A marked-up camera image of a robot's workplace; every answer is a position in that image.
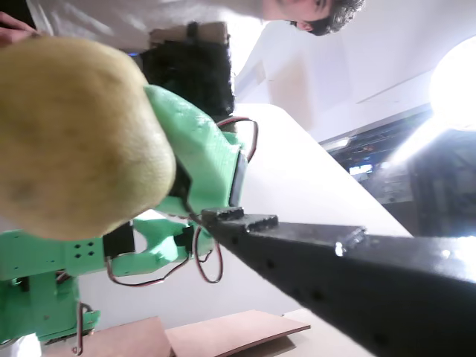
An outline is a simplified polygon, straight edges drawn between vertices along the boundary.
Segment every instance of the wooden board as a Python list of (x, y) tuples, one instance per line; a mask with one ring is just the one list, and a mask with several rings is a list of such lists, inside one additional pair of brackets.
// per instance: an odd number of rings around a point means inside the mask
[[(75, 338), (47, 347), (43, 357), (72, 357)], [(84, 338), (82, 357), (170, 357), (173, 356), (158, 318), (112, 327)]]
[(168, 329), (177, 357), (225, 357), (310, 325), (260, 311), (247, 311)]

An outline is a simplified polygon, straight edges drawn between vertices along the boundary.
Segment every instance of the red wire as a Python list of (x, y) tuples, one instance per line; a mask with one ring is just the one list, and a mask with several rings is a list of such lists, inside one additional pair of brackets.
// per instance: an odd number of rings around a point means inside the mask
[(170, 271), (169, 271), (168, 273), (166, 273), (163, 277), (160, 277), (160, 278), (158, 278), (158, 279), (151, 280), (151, 281), (146, 281), (146, 282), (144, 282), (144, 283), (127, 284), (127, 283), (122, 283), (122, 282), (120, 282), (120, 281), (116, 278), (116, 276), (114, 276), (114, 273), (112, 272), (111, 258), (107, 257), (107, 258), (106, 258), (107, 275), (108, 275), (109, 279), (110, 279), (113, 283), (116, 283), (116, 284), (118, 284), (118, 285), (128, 286), (129, 288), (143, 288), (143, 287), (145, 287), (145, 286), (151, 286), (151, 285), (163, 283), (170, 275), (172, 275), (172, 274), (175, 273), (177, 270), (179, 270), (181, 267), (183, 267), (185, 264), (187, 264), (189, 259), (190, 259), (190, 257), (187, 257), (186, 260), (184, 260), (182, 263), (178, 264), (175, 268), (173, 268), (172, 270), (170, 270)]
[(251, 161), (251, 159), (253, 158), (254, 156), (254, 153), (256, 152), (256, 148), (258, 146), (258, 135), (259, 135), (259, 131), (260, 131), (260, 128), (258, 127), (258, 123), (250, 118), (246, 118), (246, 117), (232, 117), (232, 118), (228, 118), (228, 119), (224, 119), (220, 122), (218, 122), (216, 125), (221, 128), (225, 125), (228, 125), (228, 124), (232, 124), (232, 123), (239, 123), (240, 121), (251, 121), (254, 125), (254, 133), (253, 133), (253, 144), (251, 145), (251, 149), (250, 149), (250, 153), (248, 154), (248, 162)]
[(215, 280), (211, 280), (206, 274), (205, 271), (203, 270), (202, 263), (206, 262), (211, 254), (208, 253), (205, 260), (200, 260), (199, 259), (199, 236), (200, 232), (202, 232), (202, 227), (197, 227), (195, 230), (195, 233), (193, 234), (193, 240), (192, 240), (192, 254), (195, 257), (195, 262), (196, 266), (199, 269), (199, 273), (202, 276), (202, 278), (210, 284), (216, 284), (219, 283), (219, 281), (223, 277), (223, 256), (222, 256), (222, 249), (220, 248), (220, 244), (215, 240), (215, 249), (216, 253), (218, 254), (218, 263), (219, 263), (219, 268), (218, 268), (218, 276), (216, 277)]
[[(232, 123), (239, 123), (240, 121), (251, 121), (254, 125), (254, 134), (253, 134), (253, 144), (251, 145), (250, 153), (248, 154), (247, 160), (248, 162), (251, 161), (251, 159), (254, 156), (254, 153), (256, 152), (257, 149), (257, 143), (258, 143), (258, 134), (259, 134), (259, 127), (258, 123), (254, 120), (251, 120), (250, 118), (245, 118), (245, 117), (233, 117), (233, 118), (228, 118), (224, 119), (220, 122), (218, 122), (216, 125), (219, 128), (224, 127), (225, 125), (232, 124)], [(210, 257), (210, 254), (212, 251), (208, 252), (207, 256), (205, 257), (204, 260), (199, 259), (199, 236), (200, 232), (202, 232), (202, 227), (197, 227), (195, 230), (195, 233), (193, 234), (193, 239), (192, 239), (192, 254), (195, 257), (195, 262), (196, 266), (199, 270), (200, 275), (202, 278), (210, 284), (216, 284), (219, 283), (219, 281), (223, 277), (223, 256), (222, 256), (222, 249), (220, 248), (220, 244), (216, 241), (215, 239), (215, 249), (216, 253), (218, 254), (218, 262), (219, 262), (219, 270), (218, 270), (218, 276), (216, 277), (215, 280), (211, 280), (206, 274), (205, 271), (203, 270), (202, 263), (205, 263), (208, 258)]]

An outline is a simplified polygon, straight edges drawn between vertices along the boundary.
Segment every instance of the white wall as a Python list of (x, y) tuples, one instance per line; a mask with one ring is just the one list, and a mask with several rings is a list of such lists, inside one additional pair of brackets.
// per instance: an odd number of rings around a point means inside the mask
[[(476, 35), (475, 19), (472, 0), (367, 0), (365, 11), (330, 36), (310, 36), (274, 22), (237, 82), (261, 62), (267, 86), (286, 87), (282, 72), (303, 63), (306, 77), (292, 94), (306, 97), (302, 111), (272, 93), (269, 102), (293, 112), (323, 141), (427, 103), (432, 69), (456, 44)], [(238, 93), (239, 100), (256, 103), (251, 92)]]

